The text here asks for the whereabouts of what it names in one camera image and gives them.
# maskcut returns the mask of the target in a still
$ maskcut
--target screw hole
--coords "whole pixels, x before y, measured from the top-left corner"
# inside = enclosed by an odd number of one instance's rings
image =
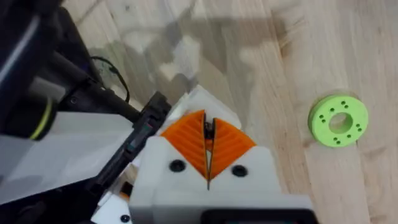
[[[232,174],[236,177],[244,177],[248,174],[248,170],[242,165],[235,165],[232,167]]]
[[[122,215],[120,216],[120,221],[122,221],[123,223],[127,223],[130,221],[130,216],[129,215]]]
[[[170,163],[169,169],[173,172],[181,172],[185,170],[185,163],[180,159],[175,159]]]

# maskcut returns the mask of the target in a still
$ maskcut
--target black cable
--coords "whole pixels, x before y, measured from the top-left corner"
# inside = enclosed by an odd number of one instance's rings
[[[130,91],[129,91],[129,88],[127,87],[127,84],[124,81],[122,75],[120,74],[119,70],[116,68],[116,66],[114,66],[108,59],[103,58],[101,56],[91,56],[91,59],[100,60],[102,62],[107,63],[110,66],[109,71],[111,71],[112,73],[114,73],[114,74],[116,74],[118,76],[120,82],[122,83],[122,85],[126,89],[126,99],[124,101],[126,101],[128,103],[130,101]]]

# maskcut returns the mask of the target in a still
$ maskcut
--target hole in green ring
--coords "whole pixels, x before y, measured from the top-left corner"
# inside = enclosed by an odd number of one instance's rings
[[[338,113],[329,122],[329,129],[335,134],[347,132],[353,126],[353,117],[348,113]]]

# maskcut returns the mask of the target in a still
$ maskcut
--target black screw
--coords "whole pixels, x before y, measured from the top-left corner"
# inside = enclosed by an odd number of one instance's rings
[[[120,221],[122,221],[123,223],[126,223],[126,222],[130,221],[130,216],[122,215],[122,216],[120,216]]]
[[[76,97],[71,97],[70,98],[70,103],[72,103],[72,104],[76,104],[77,103],[77,98]]]
[[[232,174],[236,177],[244,177],[248,174],[248,170],[242,165],[235,165],[232,167]]]
[[[181,172],[185,170],[185,163],[180,159],[175,159],[170,163],[169,168],[173,172]]]

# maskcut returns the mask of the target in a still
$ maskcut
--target green 3d-printed disc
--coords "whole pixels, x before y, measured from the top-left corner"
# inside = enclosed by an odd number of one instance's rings
[[[357,141],[367,126],[365,105],[348,95],[325,97],[308,116],[308,127],[314,138],[331,147],[343,147]]]

